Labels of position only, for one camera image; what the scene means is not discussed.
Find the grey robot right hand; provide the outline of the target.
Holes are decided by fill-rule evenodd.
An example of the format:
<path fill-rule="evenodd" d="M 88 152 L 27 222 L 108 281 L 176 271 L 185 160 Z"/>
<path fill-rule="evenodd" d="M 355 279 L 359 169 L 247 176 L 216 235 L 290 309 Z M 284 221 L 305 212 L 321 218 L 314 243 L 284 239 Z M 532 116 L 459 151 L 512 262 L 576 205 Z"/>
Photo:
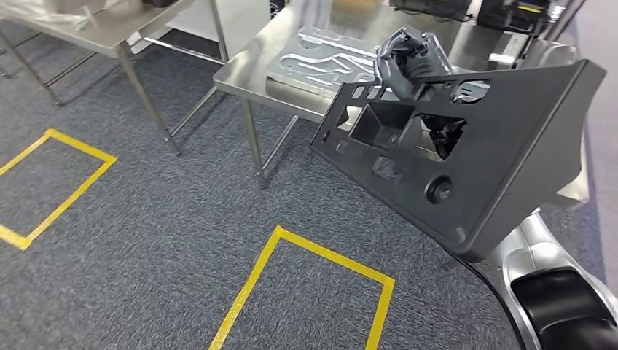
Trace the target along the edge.
<path fill-rule="evenodd" d="M 437 36 L 410 26 L 401 27 L 376 49 L 373 69 L 376 82 L 401 100 L 411 96 L 415 78 L 453 73 Z"/>

